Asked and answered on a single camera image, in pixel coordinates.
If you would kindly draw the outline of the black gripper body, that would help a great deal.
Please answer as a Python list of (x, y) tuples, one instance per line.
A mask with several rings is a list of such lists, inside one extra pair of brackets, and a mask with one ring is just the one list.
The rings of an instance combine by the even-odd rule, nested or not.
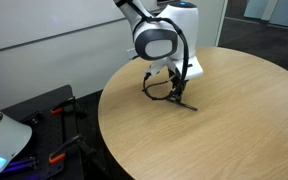
[(186, 81), (182, 82), (174, 72), (170, 72), (170, 78), (172, 82), (172, 92), (182, 94), (186, 87)]

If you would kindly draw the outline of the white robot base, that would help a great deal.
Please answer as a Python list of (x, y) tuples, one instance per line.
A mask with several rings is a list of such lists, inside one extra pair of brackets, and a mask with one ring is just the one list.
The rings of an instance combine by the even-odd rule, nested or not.
[(0, 111), (0, 173), (24, 149), (31, 136), (30, 126), (15, 121)]

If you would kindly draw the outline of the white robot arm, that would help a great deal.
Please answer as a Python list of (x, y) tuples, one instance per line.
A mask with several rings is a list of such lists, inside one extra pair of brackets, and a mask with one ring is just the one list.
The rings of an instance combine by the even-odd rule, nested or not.
[(200, 77), (203, 69), (196, 57), (195, 45), (199, 10), (190, 2), (171, 2), (158, 15), (152, 15), (140, 0), (113, 0), (128, 20), (136, 53), (152, 61), (144, 80), (168, 67), (173, 83), (165, 97), (153, 97), (143, 82), (144, 93), (152, 100), (181, 101), (186, 82)]

